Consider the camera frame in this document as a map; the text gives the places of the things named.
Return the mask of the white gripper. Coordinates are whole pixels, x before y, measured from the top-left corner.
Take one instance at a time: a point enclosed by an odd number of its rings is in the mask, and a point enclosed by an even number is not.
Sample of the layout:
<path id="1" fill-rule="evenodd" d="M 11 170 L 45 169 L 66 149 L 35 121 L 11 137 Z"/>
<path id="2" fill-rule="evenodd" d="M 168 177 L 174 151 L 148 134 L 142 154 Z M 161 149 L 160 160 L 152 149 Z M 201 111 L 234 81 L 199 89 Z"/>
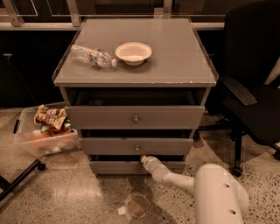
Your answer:
<path id="1" fill-rule="evenodd" d="M 149 173 L 153 173 L 153 171 L 162 164 L 156 157 L 146 155 L 142 155 L 140 161 L 143 163 L 144 169 Z"/>

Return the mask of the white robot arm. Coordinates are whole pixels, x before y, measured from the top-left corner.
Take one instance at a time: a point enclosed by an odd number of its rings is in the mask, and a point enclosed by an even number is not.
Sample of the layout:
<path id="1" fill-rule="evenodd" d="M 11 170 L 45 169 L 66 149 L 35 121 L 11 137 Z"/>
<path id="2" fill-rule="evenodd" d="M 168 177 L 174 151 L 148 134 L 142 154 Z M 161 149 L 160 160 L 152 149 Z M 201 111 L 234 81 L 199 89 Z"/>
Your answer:
<path id="1" fill-rule="evenodd" d="M 196 224 L 244 224 L 249 195 L 223 167 L 204 164 L 190 177 L 170 171 L 153 156 L 142 155 L 141 163 L 159 184 L 173 185 L 194 197 Z"/>

